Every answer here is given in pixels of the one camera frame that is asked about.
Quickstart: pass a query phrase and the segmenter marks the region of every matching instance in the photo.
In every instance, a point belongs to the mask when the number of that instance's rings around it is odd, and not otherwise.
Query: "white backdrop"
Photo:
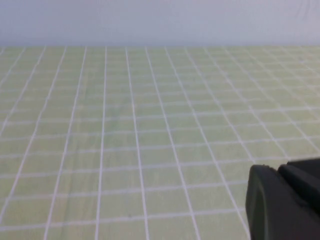
[[[320,44],[319,1],[0,0],[0,44]]]

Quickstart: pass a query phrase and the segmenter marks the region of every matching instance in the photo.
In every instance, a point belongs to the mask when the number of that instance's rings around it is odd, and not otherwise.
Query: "light green surface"
[[[248,239],[250,166],[320,154],[319,79],[316,46],[0,48],[0,239]]]

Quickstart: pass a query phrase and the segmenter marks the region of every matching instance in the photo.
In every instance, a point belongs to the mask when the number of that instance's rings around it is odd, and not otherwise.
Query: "green grid mat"
[[[0,49],[0,239],[247,240],[252,164],[320,154],[320,47]]]

